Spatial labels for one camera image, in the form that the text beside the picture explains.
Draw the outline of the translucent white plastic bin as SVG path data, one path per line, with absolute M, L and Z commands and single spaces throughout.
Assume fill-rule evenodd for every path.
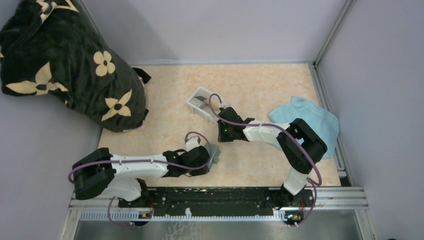
M 226 108 L 230 104 L 221 97 L 221 101 L 215 96 L 212 98 L 212 102 L 209 103 L 209 97 L 213 94 L 212 91 L 200 86 L 198 87 L 186 100 L 192 113 L 199 115 L 209 123 L 216 124 L 219 120 L 215 114 L 211 111 L 211 107 L 214 109 L 216 114 L 220 113 L 220 107 Z

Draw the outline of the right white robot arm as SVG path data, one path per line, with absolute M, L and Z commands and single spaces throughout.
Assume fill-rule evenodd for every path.
M 325 142 L 301 118 L 290 123 L 277 124 L 242 119 L 232 107 L 220 108 L 218 118 L 218 141 L 235 140 L 263 142 L 285 154 L 291 168 L 283 183 L 281 199 L 287 206 L 295 206 L 301 200 L 301 191 L 307 184 L 312 170 L 327 152 Z

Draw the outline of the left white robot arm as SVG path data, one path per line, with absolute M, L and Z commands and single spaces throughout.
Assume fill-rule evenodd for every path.
M 210 171 L 210 144 L 165 151 L 151 156 L 120 156 L 107 147 L 90 153 L 72 166 L 68 181 L 77 200 L 98 196 L 117 197 L 138 207 L 149 203 L 150 193 L 142 177 L 178 178 Z

